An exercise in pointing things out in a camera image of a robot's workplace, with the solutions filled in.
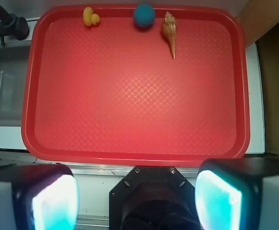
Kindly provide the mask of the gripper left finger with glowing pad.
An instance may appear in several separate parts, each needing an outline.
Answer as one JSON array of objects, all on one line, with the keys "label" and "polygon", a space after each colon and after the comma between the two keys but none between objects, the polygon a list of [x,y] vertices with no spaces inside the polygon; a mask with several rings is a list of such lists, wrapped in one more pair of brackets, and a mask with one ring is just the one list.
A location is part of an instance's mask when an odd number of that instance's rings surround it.
[{"label": "gripper left finger with glowing pad", "polygon": [[73,230],[78,212],[68,166],[0,165],[0,230]]}]

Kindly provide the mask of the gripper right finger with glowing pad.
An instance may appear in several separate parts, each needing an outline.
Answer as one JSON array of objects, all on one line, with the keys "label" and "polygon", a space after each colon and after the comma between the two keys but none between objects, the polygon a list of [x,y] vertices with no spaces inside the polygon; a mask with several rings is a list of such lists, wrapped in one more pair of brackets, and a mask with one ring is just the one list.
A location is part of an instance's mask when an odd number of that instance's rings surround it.
[{"label": "gripper right finger with glowing pad", "polygon": [[195,203],[205,230],[279,230],[279,159],[205,160]]}]

